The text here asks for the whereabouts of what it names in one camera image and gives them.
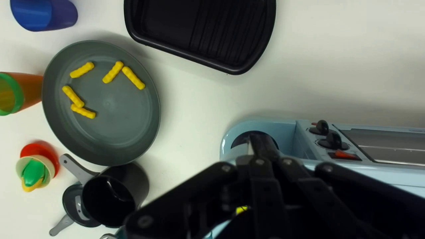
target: knob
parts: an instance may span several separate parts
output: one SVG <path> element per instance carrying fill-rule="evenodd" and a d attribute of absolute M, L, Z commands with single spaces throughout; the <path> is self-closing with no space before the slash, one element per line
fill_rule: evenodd
<path fill-rule="evenodd" d="M 340 134 L 336 131 L 329 131 L 325 139 L 320 139 L 318 145 L 333 150 L 346 150 L 348 145 L 342 142 Z"/>
<path fill-rule="evenodd" d="M 326 121 L 320 119 L 314 127 L 309 127 L 309 131 L 312 134 L 326 135 L 329 133 L 329 125 Z"/>

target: black tray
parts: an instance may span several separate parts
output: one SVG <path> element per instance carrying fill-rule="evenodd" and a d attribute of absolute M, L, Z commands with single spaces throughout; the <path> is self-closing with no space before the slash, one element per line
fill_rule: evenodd
<path fill-rule="evenodd" d="M 135 41 L 231 74 L 259 60 L 275 15 L 276 0 L 125 0 Z"/>

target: gray plate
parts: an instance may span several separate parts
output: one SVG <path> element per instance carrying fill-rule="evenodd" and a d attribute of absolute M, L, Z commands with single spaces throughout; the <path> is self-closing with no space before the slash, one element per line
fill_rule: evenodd
<path fill-rule="evenodd" d="M 117 60 L 146 84 L 143 90 L 122 73 L 111 84 L 102 82 Z M 69 72 L 87 61 L 95 68 L 70 80 Z M 65 84 L 71 85 L 87 109 L 97 111 L 95 119 L 70 110 L 61 90 Z M 53 58 L 44 76 L 42 106 L 51 130 L 70 151 L 103 166 L 134 161 L 151 145 L 159 126 L 158 93 L 146 69 L 131 54 L 102 41 L 73 44 Z"/>

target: yellow pasta piece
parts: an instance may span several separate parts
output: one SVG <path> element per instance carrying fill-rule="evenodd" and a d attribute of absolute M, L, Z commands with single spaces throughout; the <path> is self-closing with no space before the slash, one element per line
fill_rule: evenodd
<path fill-rule="evenodd" d="M 123 62 L 117 61 L 115 65 L 103 77 L 103 80 L 102 80 L 103 84 L 110 84 L 117 77 L 117 74 L 121 72 L 122 66 L 123 66 Z"/>
<path fill-rule="evenodd" d="M 247 206 L 236 207 L 236 215 L 239 215 L 239 214 L 241 214 L 244 211 L 248 211 Z"/>
<path fill-rule="evenodd" d="M 86 117 L 89 119 L 94 119 L 95 118 L 95 111 L 91 111 L 89 109 L 85 109 L 85 107 L 78 107 L 77 105 L 70 105 L 70 110 L 82 115 L 82 117 Z"/>
<path fill-rule="evenodd" d="M 74 69 L 69 73 L 70 78 L 79 78 L 83 74 L 89 73 L 91 69 L 94 69 L 94 64 L 91 61 L 83 64 L 81 68 Z"/>
<path fill-rule="evenodd" d="M 133 82 L 133 85 L 138 90 L 144 89 L 144 84 L 134 74 L 134 72 L 129 66 L 123 66 L 122 73 Z"/>
<path fill-rule="evenodd" d="M 77 107 L 83 107 L 85 102 L 78 97 L 78 94 L 69 85 L 62 86 L 62 92 Z"/>

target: orange cup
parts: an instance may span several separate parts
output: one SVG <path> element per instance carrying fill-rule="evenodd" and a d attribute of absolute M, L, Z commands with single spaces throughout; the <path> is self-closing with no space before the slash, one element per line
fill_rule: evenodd
<path fill-rule="evenodd" d="M 0 73 L 0 115 L 8 115 L 41 101 L 42 76 Z"/>

